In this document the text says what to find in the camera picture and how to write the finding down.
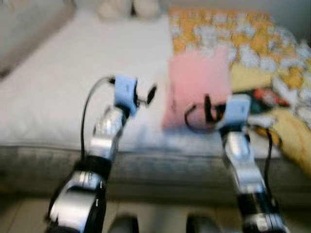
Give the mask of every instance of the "white wall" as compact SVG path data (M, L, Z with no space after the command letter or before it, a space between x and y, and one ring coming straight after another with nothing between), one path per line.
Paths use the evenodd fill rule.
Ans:
M311 41L311 0L160 0L169 6L206 6L232 10L258 10L271 14L298 38Z

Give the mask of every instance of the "pink towel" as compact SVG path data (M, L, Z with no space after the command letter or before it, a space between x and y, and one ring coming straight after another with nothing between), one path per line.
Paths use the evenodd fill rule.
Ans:
M171 88L162 126L164 129L185 124L185 111L194 103L203 104L208 94L212 105L225 103L231 95L228 48L216 47L213 55L192 50L170 60ZM191 125L204 128L204 109L189 116Z

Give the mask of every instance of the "pink cloth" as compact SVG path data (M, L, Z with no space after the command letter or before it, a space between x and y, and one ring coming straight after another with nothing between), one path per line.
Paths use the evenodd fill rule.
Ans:
M196 50L176 55L170 60L170 78L171 88L162 121L164 129L184 125L185 111L194 103L203 104L206 94L212 105L225 103L231 95L228 47L216 47L210 56ZM196 109L189 116L189 122L204 128L204 109Z

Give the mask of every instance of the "bed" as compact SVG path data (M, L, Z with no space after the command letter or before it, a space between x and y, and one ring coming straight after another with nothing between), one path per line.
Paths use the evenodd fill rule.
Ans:
M71 22L1 81L3 192L50 194L79 159L80 120L89 89L100 77L123 73L138 77L140 96L146 96L154 83L158 92L151 106L141 108L126 125L108 194L234 201L220 135L198 135L186 128L164 132L160 127L170 84L167 61L174 54L169 19L163 15L155 22L103 23L78 10ZM86 117L86 148L94 122L112 97L109 86L94 96ZM262 166L268 143L256 133L251 138ZM311 203L306 198L309 180L276 148L273 155L271 183L280 198Z

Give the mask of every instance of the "tiled floor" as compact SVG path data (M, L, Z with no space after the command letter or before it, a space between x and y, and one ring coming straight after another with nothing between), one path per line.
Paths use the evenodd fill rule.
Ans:
M48 199L0 197L0 233L43 233L48 204ZM209 216L224 233L241 230L241 217L234 207L109 202L103 232L122 213L138 216L141 233L185 233L188 213ZM287 209L283 213L292 233L311 232L311 210Z

